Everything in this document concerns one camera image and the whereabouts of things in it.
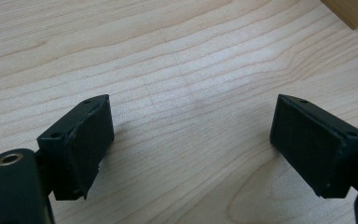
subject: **round hole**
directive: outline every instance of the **round hole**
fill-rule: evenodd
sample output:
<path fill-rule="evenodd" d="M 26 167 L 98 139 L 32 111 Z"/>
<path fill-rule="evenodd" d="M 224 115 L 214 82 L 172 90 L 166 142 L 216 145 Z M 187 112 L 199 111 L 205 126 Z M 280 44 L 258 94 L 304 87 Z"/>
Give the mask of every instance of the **round hole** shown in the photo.
<path fill-rule="evenodd" d="M 22 159 L 21 153 L 8 154 L 0 159 L 0 166 L 14 164 Z"/>
<path fill-rule="evenodd" d="M 347 132 L 347 134 L 350 135 L 350 136 L 353 136 L 353 137 L 357 136 L 357 133 L 354 133 L 354 132 Z"/>
<path fill-rule="evenodd" d="M 52 133 L 50 137 L 57 138 L 57 137 L 60 137 L 60 136 L 61 136 L 61 133 Z"/>

